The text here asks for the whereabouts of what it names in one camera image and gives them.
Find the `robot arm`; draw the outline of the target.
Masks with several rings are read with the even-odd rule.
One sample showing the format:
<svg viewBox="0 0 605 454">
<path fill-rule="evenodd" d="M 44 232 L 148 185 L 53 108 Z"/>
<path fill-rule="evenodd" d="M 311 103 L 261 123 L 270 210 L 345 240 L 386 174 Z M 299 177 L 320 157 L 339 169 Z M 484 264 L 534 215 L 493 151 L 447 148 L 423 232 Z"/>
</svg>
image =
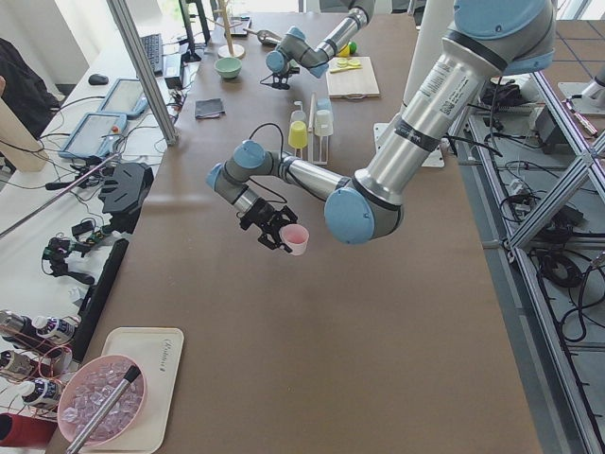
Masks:
<svg viewBox="0 0 605 454">
<path fill-rule="evenodd" d="M 457 1 L 441 54 L 423 83 L 391 120 L 383 146 L 364 168 L 344 177 L 253 140 L 215 165 L 207 184 L 237 209 L 242 228 L 260 229 L 260 242 L 287 249 L 285 229 L 296 223 L 249 186 L 254 176 L 297 185 L 324 204 L 325 223 L 345 244 L 388 236 L 401 224 L 403 191 L 415 172 L 488 79 L 545 69 L 553 60 L 556 6 L 551 1 Z"/>
<path fill-rule="evenodd" d="M 274 50 L 266 57 L 272 81 L 261 83 L 278 90 L 288 90 L 289 77 L 305 68 L 317 79 L 328 70 L 328 62 L 341 51 L 353 36 L 365 27 L 374 14 L 374 1 L 343 1 L 349 12 L 346 17 L 316 47 L 306 41 L 303 32 L 292 26 Z"/>
</svg>

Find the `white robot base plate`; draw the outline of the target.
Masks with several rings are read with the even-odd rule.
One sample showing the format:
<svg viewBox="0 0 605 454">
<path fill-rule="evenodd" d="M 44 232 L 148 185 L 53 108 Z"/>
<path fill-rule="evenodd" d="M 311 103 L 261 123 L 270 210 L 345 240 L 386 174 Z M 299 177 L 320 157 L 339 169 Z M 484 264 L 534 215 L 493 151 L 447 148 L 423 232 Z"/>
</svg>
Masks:
<svg viewBox="0 0 605 454">
<path fill-rule="evenodd" d="M 453 21 L 451 1 L 427 1 L 407 75 L 402 107 L 377 144 L 377 155 L 388 166 L 416 169 L 438 152 L 441 137 L 451 124 L 434 106 L 446 72 L 431 71 L 442 52 L 441 38 Z"/>
</svg>

